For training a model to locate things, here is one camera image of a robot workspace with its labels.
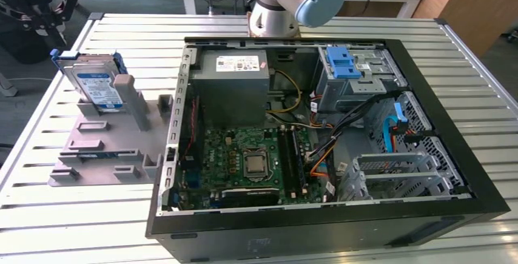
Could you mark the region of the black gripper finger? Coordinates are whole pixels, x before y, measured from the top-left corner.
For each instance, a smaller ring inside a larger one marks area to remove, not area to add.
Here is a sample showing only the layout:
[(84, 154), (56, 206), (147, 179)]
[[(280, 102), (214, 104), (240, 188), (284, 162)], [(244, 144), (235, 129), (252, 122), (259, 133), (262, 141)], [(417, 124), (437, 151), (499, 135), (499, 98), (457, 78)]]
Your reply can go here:
[(65, 22), (69, 21), (79, 0), (63, 0), (55, 9), (51, 10), (49, 37), (63, 38)]
[(40, 36), (49, 36), (47, 23), (31, 5), (23, 8), (21, 11), (11, 8), (8, 5), (1, 5), (1, 15), (8, 17), (11, 21), (15, 21), (23, 30), (32, 30)]

